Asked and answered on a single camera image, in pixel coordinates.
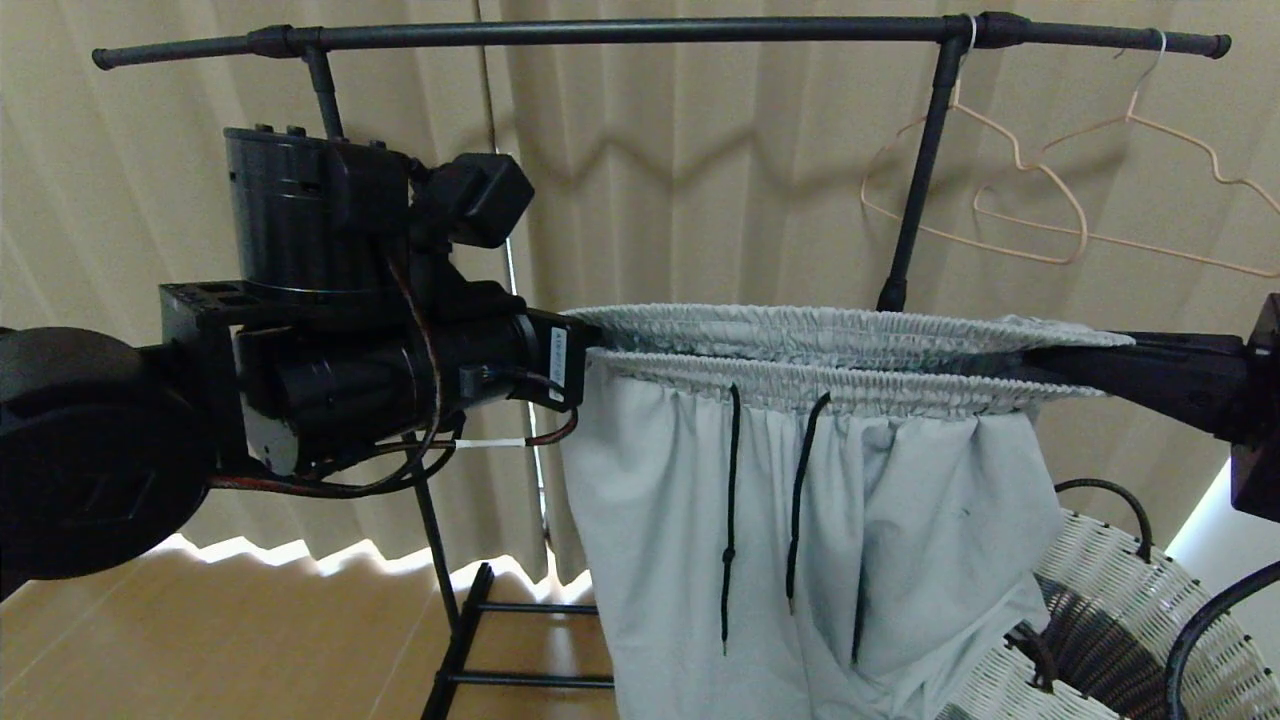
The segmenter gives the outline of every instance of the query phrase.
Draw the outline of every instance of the pink clothes hanger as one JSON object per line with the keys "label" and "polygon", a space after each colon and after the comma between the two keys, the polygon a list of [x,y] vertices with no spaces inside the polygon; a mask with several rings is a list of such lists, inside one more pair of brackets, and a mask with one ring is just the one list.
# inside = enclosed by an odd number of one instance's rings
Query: pink clothes hanger
{"label": "pink clothes hanger", "polygon": [[[1138,126],[1151,128],[1151,129],[1153,129],[1156,132],[1165,133],[1167,136],[1171,136],[1171,137],[1175,137],[1175,138],[1181,140],[1184,142],[1188,142],[1190,145],[1194,145],[1196,147],[1199,147],[1201,150],[1203,150],[1208,155],[1208,159],[1210,159],[1210,170],[1212,172],[1215,182],[1217,182],[1219,184],[1242,184],[1244,187],[1248,187],[1258,197],[1261,197],[1263,201],[1266,201],[1266,204],[1270,205],[1271,209],[1275,210],[1277,215],[1280,215],[1280,202],[1276,202],[1275,197],[1272,197],[1266,190],[1263,190],[1256,182],[1253,182],[1251,179],[1247,179],[1247,178],[1226,178],[1226,177],[1224,177],[1222,172],[1220,169],[1219,159],[1217,159],[1217,151],[1213,150],[1208,143],[1206,143],[1204,141],[1202,141],[1202,140],[1199,140],[1197,137],[1192,137],[1192,136],[1189,136],[1189,135],[1187,135],[1187,133],[1184,133],[1181,131],[1174,129],[1174,128],[1171,128],[1169,126],[1160,124],[1160,123],[1157,123],[1155,120],[1149,120],[1149,119],[1143,118],[1140,115],[1137,115],[1134,113],[1134,109],[1138,105],[1138,94],[1142,92],[1143,83],[1147,81],[1147,77],[1151,76],[1151,73],[1160,64],[1160,60],[1165,56],[1165,47],[1167,45],[1167,37],[1165,36],[1164,31],[1158,31],[1157,29],[1156,32],[1160,32],[1160,54],[1156,55],[1156,61],[1152,63],[1152,65],[1149,68],[1147,68],[1147,70],[1144,73],[1142,73],[1142,77],[1138,78],[1138,83],[1133,88],[1133,95],[1129,96],[1129,108],[1124,111],[1124,114],[1123,115],[1117,115],[1115,118],[1110,118],[1110,119],[1098,122],[1098,123],[1094,123],[1094,124],[1092,124],[1092,126],[1089,126],[1087,128],[1078,129],[1078,131],[1075,131],[1073,133],[1064,135],[1062,137],[1060,137],[1057,140],[1053,140],[1050,143],[1044,145],[1044,147],[1041,147],[1039,156],[1043,158],[1044,152],[1047,152],[1055,145],[1061,145],[1062,142],[1066,142],[1068,140],[1071,140],[1071,138],[1075,138],[1075,137],[1080,137],[1082,135],[1087,135],[1087,133],[1091,133],[1091,132],[1094,132],[1094,131],[1098,131],[1098,129],[1102,129],[1102,128],[1106,128],[1106,127],[1110,127],[1110,126],[1114,126],[1114,124],[1119,124],[1119,123],[1135,123]],[[974,209],[975,213],[979,213],[982,215],[988,215],[988,217],[992,217],[992,218],[998,218],[1001,220],[1009,220],[1010,223],[1018,223],[1018,224],[1024,225],[1024,227],[1037,228],[1037,229],[1044,229],[1044,231],[1050,231],[1050,232],[1066,233],[1066,234],[1075,234],[1076,232],[1079,232],[1075,228],[1068,228],[1068,227],[1062,227],[1062,225],[1050,225],[1050,224],[1046,224],[1046,223],[1036,223],[1036,222],[1032,222],[1032,220],[1024,220],[1021,218],[1014,218],[1014,217],[1006,215],[1004,213],[997,213],[995,210],[988,210],[988,209],[983,208],[979,204],[979,201],[982,200],[982,193],[984,191],[987,191],[987,188],[989,188],[989,187],[991,187],[991,183],[988,182],[988,183],[983,184],[982,187],[979,187],[978,192],[974,193],[974,196],[973,196],[973,209]],[[1215,265],[1217,268],[1226,268],[1229,270],[1235,270],[1235,272],[1239,272],[1239,273],[1245,273],[1245,274],[1256,275],[1256,277],[1261,277],[1261,278],[1280,278],[1280,268],[1276,268],[1275,270],[1266,270],[1266,269],[1262,269],[1262,268],[1252,268],[1252,266],[1248,266],[1248,265],[1240,265],[1240,264],[1236,264],[1236,263],[1228,263],[1225,260],[1217,260],[1217,259],[1213,259],[1213,258],[1206,258],[1206,256],[1196,255],[1196,254],[1192,254],[1192,252],[1184,252],[1181,250],[1174,250],[1174,249],[1170,249],[1170,247],[1161,247],[1158,245],[1148,245],[1148,243],[1138,242],[1138,241],[1133,241],[1133,240],[1124,240],[1124,238],[1119,238],[1119,237],[1105,236],[1105,234],[1100,234],[1097,232],[1089,232],[1088,236],[1091,238],[1093,238],[1093,240],[1101,240],[1103,242],[1111,242],[1111,243],[1115,243],[1115,245],[1123,245],[1125,247],[1134,247],[1134,249],[1138,249],[1138,250],[1147,250],[1149,252],[1160,252],[1161,255],[1171,255],[1174,258],[1181,258],[1184,260],[1193,260],[1196,263],[1203,263],[1206,265]]]}
{"label": "pink clothes hanger", "polygon": [[[978,22],[970,15],[969,17],[969,23],[973,26],[973,32],[972,32],[972,35],[969,37],[969,50],[973,51],[973,46],[977,42],[977,40],[978,40]],[[927,232],[927,233],[933,234],[933,236],[937,236],[937,237],[941,237],[941,238],[945,238],[945,240],[952,240],[955,242],[963,242],[964,245],[969,245],[969,246],[973,246],[973,247],[979,247],[982,250],[989,250],[992,252],[1000,252],[1001,255],[1011,255],[1014,258],[1023,258],[1023,259],[1027,259],[1027,260],[1037,260],[1037,261],[1041,261],[1041,263],[1051,263],[1051,264],[1055,264],[1055,265],[1068,265],[1068,264],[1071,264],[1071,263],[1076,261],[1080,258],[1080,255],[1084,254],[1085,246],[1088,245],[1089,225],[1088,225],[1088,219],[1084,215],[1084,208],[1080,206],[1080,202],[1075,199],[1075,195],[1071,192],[1071,190],[1069,187],[1066,187],[1066,183],[1062,182],[1062,178],[1057,177],[1057,173],[1055,173],[1052,169],[1050,169],[1050,168],[1039,164],[1039,163],[1034,163],[1034,164],[1024,163],[1023,161],[1023,156],[1021,156],[1021,146],[1018,142],[1018,137],[1014,136],[1012,132],[1010,132],[1007,128],[1005,128],[1000,123],[992,120],[991,118],[988,118],[988,117],[978,113],[977,110],[969,108],[968,105],[964,105],[963,102],[960,102],[960,77],[959,77],[959,74],[956,77],[955,90],[951,94],[951,102],[948,105],[948,109],[950,110],[957,110],[959,113],[961,113],[961,114],[964,114],[964,115],[966,115],[966,117],[969,117],[969,118],[972,118],[972,119],[974,119],[974,120],[977,120],[977,122],[987,126],[988,128],[991,128],[991,129],[998,132],[1001,136],[1004,136],[1005,140],[1007,140],[1009,143],[1012,146],[1012,151],[1014,151],[1014,168],[1016,168],[1019,172],[1039,172],[1039,173],[1043,173],[1044,177],[1047,177],[1055,186],[1057,186],[1057,188],[1062,192],[1062,196],[1066,197],[1066,201],[1070,202],[1071,208],[1075,210],[1075,217],[1076,217],[1076,219],[1079,222],[1079,228],[1076,228],[1076,229],[1069,229],[1068,232],[1071,233],[1071,234],[1078,234],[1079,236],[1079,242],[1076,243],[1075,250],[1073,250],[1070,255],[1068,255],[1065,258],[1055,258],[1055,256],[1051,256],[1051,255],[1041,255],[1041,254],[1037,254],[1037,252],[1028,252],[1028,251],[1023,251],[1023,250],[1012,250],[1012,249],[1009,249],[1009,247],[1000,247],[1000,246],[991,245],[991,243],[987,243],[987,242],[980,242],[980,241],[977,241],[977,240],[973,240],[973,238],[961,237],[961,236],[957,236],[955,233],[943,232],[943,231],[940,231],[937,228],[931,228],[931,227],[924,225],[924,224],[920,225],[920,231],[922,232]],[[867,197],[867,179],[870,177],[870,169],[876,167],[876,160],[878,160],[879,156],[883,155],[884,152],[888,152],[890,150],[892,150],[909,129],[911,129],[914,127],[918,127],[918,126],[920,126],[923,123],[924,123],[924,115],[922,115],[922,117],[916,118],[915,120],[913,120],[911,123],[909,123],[909,124],[899,128],[899,131],[896,133],[893,133],[893,140],[891,140],[887,145],[884,145],[883,147],[881,147],[879,150],[877,150],[876,155],[872,156],[870,163],[867,164],[867,173],[863,174],[863,182],[861,182],[861,186],[860,186],[860,188],[858,191],[858,197],[861,201],[863,208],[868,208],[870,210],[874,210],[874,211],[879,213],[881,215],[884,215],[887,218],[893,218],[895,220],[899,220],[899,222],[902,220],[901,215],[899,215],[899,214],[896,214],[896,213],[893,213],[891,210],[887,210],[887,209],[884,209],[884,208],[882,208],[882,206],[872,202]]]}

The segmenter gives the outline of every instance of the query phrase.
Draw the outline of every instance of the black drawstring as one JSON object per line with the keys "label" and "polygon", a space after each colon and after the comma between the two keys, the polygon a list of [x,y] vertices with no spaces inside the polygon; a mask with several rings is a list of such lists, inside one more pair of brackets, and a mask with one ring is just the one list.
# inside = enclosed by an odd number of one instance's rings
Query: black drawstring
{"label": "black drawstring", "polygon": [[724,574],[721,580],[721,653],[728,656],[728,575],[733,565],[733,505],[737,496],[737,441],[742,427],[742,398],[737,393],[737,386],[731,386],[728,393],[733,397],[733,428],[728,441],[728,544],[721,560],[724,562]]}
{"label": "black drawstring", "polygon": [[831,393],[818,398],[809,411],[809,427],[804,432],[804,445],[800,447],[800,464],[796,466],[796,479],[791,486],[791,547],[787,548],[787,607],[796,611],[796,552],[800,550],[800,489],[804,488],[804,471],[809,466],[809,451],[813,450],[813,434],[818,429],[818,414],[831,402]]}

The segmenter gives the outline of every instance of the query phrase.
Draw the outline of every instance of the floor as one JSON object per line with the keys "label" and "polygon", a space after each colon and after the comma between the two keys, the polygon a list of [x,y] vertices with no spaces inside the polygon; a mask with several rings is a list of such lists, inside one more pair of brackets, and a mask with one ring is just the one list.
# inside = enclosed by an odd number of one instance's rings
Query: floor
{"label": "floor", "polygon": [[[553,602],[500,573],[492,600]],[[590,602],[590,597],[579,598]],[[367,556],[206,562],[154,551],[96,575],[27,583],[0,605],[0,708],[18,719],[416,719],[448,644],[430,566]],[[475,669],[609,673],[593,616],[486,615]],[[465,687],[451,717],[616,717],[611,691]]]}

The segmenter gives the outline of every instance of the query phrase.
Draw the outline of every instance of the white label sticker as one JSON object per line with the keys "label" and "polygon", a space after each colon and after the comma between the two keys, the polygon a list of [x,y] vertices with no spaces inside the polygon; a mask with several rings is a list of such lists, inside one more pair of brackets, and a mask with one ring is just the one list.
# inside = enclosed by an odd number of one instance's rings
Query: white label sticker
{"label": "white label sticker", "polygon": [[[564,387],[564,365],[568,363],[568,331],[564,328],[552,328],[552,357],[550,357],[550,377],[552,382]],[[547,393],[548,397],[556,402],[563,402],[564,396],[553,391]]]}

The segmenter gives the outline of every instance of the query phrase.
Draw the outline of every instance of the clothes rack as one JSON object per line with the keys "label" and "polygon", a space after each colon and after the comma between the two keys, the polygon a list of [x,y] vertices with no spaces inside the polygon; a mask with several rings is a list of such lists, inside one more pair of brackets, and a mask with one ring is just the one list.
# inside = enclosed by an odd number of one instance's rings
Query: clothes rack
{"label": "clothes rack", "polygon": [[[1226,35],[1164,32],[1064,23],[1038,23],[1021,15],[986,12],[945,17],[817,17],[817,18],[699,18],[626,20],[553,20],[404,24],[324,28],[270,26],[242,36],[165,42],[134,47],[95,50],[93,63],[106,70],[122,65],[192,58],[261,55],[301,58],[311,73],[325,132],[342,137],[333,74],[328,53],[392,47],[458,47],[522,45],[617,45],[669,42],[795,42],[795,41],[895,41],[940,45],[932,94],[911,174],[902,223],[888,275],[877,310],[901,311],[906,304],[908,270],[915,249],[933,165],[942,141],[952,87],[964,55],[973,49],[1000,49],[1021,44],[1080,45],[1133,50],[1161,50],[1222,58],[1230,50]],[[448,574],[444,544],[425,482],[415,492],[431,547],[436,579],[444,598],[452,639],[422,712],[424,719],[448,715],[461,684],[534,685],[549,688],[612,688],[607,675],[545,675],[494,673],[466,669],[467,655],[480,620],[486,612],[595,614],[590,606],[490,602],[493,569],[481,564],[461,609]]]}

